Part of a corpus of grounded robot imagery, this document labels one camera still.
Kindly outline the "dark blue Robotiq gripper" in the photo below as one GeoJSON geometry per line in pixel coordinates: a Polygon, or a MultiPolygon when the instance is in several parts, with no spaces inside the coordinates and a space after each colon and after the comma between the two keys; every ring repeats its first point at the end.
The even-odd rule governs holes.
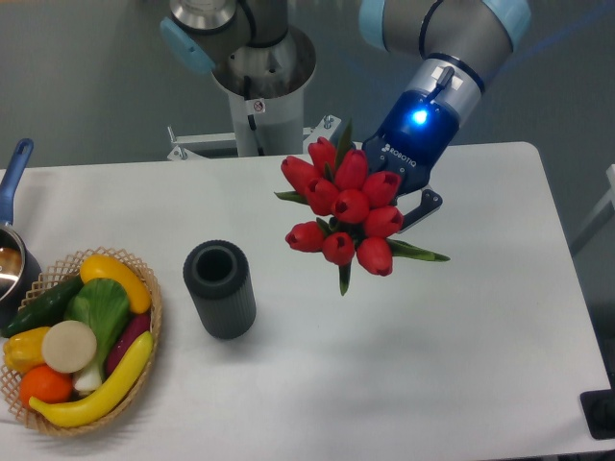
{"type": "Polygon", "coordinates": [[[421,189],[420,203],[403,215],[399,233],[434,214],[443,205],[440,194],[426,186],[431,169],[456,135],[455,113],[419,91],[404,92],[377,131],[363,141],[370,173],[392,172],[401,177],[400,193],[421,189]]]}

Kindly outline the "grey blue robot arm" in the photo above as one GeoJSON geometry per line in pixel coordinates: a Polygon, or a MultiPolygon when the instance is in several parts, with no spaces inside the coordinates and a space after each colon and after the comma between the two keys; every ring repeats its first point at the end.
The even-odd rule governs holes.
{"type": "MultiPolygon", "coordinates": [[[[173,1],[160,33],[176,59],[226,92],[242,157],[296,154],[304,139],[304,91],[316,68],[308,36],[284,1],[173,1]]],[[[525,1],[365,1],[363,39],[421,66],[376,132],[362,144],[372,171],[421,193],[411,227],[439,209],[431,170],[516,49],[530,22],[525,1]]]]}

